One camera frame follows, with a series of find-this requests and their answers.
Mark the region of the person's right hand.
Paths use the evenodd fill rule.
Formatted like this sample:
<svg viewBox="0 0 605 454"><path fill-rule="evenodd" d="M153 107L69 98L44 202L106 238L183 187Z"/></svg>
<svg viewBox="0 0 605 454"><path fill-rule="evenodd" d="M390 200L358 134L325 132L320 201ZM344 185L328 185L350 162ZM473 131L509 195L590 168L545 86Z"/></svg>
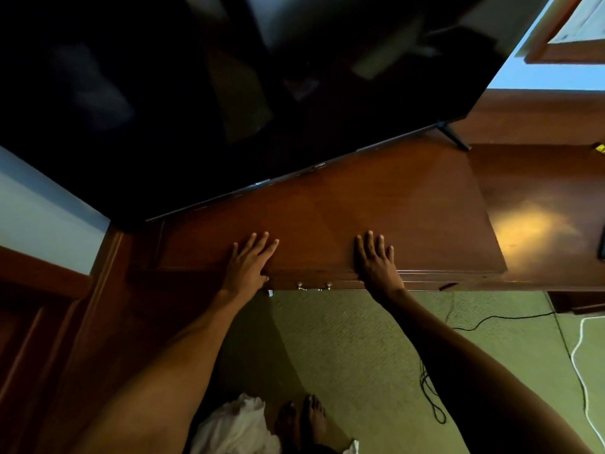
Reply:
<svg viewBox="0 0 605 454"><path fill-rule="evenodd" d="M396 265L392 269L387 264L386 250L389 246L386 245L384 236L382 234L374 235L374 242L377 258L368 260L366 257L366 233L355 238L353 252L355 272L378 303L382 305L398 303L406 294L404 282L397 272Z"/></svg>

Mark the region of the brown wooden desk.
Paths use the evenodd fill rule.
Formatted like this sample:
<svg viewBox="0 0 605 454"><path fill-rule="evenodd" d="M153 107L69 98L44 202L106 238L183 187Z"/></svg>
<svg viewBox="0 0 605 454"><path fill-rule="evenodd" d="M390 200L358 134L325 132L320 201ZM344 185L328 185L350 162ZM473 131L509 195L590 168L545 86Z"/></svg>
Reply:
<svg viewBox="0 0 605 454"><path fill-rule="evenodd" d="M556 312L605 314L605 91L486 90L454 124L508 270L456 290L548 292Z"/></svg>

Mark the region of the wooden framed picture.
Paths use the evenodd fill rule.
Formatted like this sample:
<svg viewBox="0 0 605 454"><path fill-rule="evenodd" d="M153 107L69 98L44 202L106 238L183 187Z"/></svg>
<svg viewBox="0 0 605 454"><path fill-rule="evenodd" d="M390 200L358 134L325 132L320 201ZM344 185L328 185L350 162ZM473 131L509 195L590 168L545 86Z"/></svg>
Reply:
<svg viewBox="0 0 605 454"><path fill-rule="evenodd" d="M605 0L549 0L514 57L529 65L605 65Z"/></svg>

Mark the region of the person's right forearm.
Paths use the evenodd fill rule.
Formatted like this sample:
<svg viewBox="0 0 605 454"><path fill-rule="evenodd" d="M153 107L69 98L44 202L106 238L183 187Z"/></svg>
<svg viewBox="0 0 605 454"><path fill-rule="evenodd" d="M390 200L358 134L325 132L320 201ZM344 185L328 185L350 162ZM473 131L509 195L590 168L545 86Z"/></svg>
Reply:
<svg viewBox="0 0 605 454"><path fill-rule="evenodd" d="M471 454L593 454L541 397L404 288L370 294L417 350Z"/></svg>

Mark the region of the white cloth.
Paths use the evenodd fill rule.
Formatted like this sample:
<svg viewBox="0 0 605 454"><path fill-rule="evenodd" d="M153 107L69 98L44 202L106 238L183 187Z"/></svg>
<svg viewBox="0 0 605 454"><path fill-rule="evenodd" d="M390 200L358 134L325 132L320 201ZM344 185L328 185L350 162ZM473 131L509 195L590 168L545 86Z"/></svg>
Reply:
<svg viewBox="0 0 605 454"><path fill-rule="evenodd" d="M242 393L201 422L189 454L282 454L281 443L268 429L266 404Z"/></svg>

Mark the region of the black flat screen television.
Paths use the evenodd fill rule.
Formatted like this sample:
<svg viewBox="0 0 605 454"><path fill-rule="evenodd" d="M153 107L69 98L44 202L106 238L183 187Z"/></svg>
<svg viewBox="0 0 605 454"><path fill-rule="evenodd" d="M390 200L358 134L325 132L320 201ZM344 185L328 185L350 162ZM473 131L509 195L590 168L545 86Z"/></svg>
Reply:
<svg viewBox="0 0 605 454"><path fill-rule="evenodd" d="M467 117L548 0L0 0L0 146L132 227Z"/></svg>

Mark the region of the person's left forearm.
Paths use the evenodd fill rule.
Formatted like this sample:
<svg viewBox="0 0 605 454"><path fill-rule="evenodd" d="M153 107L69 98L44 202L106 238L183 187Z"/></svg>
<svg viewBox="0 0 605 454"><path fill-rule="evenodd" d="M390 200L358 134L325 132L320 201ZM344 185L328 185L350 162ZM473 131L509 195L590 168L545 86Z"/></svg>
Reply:
<svg viewBox="0 0 605 454"><path fill-rule="evenodd" d="M182 454L226 334L255 294L219 290L203 314L109 399L70 454Z"/></svg>

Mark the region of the person's right foot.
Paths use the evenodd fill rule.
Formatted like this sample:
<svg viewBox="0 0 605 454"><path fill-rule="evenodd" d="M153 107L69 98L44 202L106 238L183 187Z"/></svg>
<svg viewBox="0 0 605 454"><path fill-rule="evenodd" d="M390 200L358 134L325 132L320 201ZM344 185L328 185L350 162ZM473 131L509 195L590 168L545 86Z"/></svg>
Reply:
<svg viewBox="0 0 605 454"><path fill-rule="evenodd" d="M319 398L308 394L304 401L299 419L299 434L302 454L312 454L323 444L327 433L326 410Z"/></svg>

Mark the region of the brown wooden panelled door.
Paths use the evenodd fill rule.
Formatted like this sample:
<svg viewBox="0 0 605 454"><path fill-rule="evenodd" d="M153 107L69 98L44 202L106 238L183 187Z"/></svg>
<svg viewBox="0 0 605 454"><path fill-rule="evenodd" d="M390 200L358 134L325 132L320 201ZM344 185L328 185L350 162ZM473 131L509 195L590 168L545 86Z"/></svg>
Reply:
<svg viewBox="0 0 605 454"><path fill-rule="evenodd" d="M124 243L111 223L88 275L0 246L0 454L33 454Z"/></svg>

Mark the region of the black television stand foot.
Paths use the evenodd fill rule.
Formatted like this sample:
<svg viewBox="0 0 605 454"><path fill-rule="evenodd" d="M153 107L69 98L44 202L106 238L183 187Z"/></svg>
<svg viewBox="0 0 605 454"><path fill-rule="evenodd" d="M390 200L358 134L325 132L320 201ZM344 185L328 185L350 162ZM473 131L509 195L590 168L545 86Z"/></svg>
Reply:
<svg viewBox="0 0 605 454"><path fill-rule="evenodd" d="M439 122L436 124L435 128L447 137L453 144L458 147L459 150L463 152L470 152L471 146L465 143L462 138L450 127L450 125L446 122Z"/></svg>

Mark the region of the person's left hand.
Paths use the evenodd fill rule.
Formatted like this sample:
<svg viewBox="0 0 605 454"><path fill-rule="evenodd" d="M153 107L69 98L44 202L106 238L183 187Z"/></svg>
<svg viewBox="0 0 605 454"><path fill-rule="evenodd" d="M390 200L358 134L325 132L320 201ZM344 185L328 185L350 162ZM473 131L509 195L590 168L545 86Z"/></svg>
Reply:
<svg viewBox="0 0 605 454"><path fill-rule="evenodd" d="M226 267L226 274L220 292L227 299L245 305L262 288L258 287L258 276L263 274L263 270L269 259L276 252L279 240L266 244L269 253L269 259L255 259L253 257L253 246L261 236L256 233L251 234L242 248L239 248L239 265L231 265L231 258Z"/></svg>

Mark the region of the person's foot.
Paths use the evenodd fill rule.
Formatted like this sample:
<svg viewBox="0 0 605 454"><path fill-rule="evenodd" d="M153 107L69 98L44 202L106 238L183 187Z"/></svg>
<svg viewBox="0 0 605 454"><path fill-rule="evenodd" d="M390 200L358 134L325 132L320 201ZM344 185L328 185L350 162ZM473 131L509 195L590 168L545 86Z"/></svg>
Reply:
<svg viewBox="0 0 605 454"><path fill-rule="evenodd" d="M281 406L275 421L281 454L301 454L299 429L297 408L293 401L288 401Z"/></svg>
<svg viewBox="0 0 605 454"><path fill-rule="evenodd" d="M299 419L299 434L302 454L312 454L323 444L327 433L326 410L319 398L308 394L304 401Z"/></svg>

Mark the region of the brown wooden dresser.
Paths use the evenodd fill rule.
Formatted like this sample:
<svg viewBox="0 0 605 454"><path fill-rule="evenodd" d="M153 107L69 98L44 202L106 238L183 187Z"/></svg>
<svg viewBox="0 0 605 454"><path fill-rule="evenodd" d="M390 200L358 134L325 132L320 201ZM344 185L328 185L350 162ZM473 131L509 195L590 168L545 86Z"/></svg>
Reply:
<svg viewBox="0 0 605 454"><path fill-rule="evenodd" d="M439 290L507 270L467 155L419 137L363 150L308 173L154 222L135 235L130 276L217 282L232 244L279 240L268 288L332 282L361 289L354 240L372 230L395 248L413 290Z"/></svg>

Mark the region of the person's left foot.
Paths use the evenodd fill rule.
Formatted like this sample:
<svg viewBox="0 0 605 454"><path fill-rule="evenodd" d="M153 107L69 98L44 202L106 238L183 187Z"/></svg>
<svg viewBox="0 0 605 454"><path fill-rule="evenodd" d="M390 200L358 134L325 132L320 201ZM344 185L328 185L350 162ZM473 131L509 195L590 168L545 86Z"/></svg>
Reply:
<svg viewBox="0 0 605 454"><path fill-rule="evenodd" d="M301 454L299 429L297 408L293 401L288 401L281 406L275 421L281 454Z"/></svg>

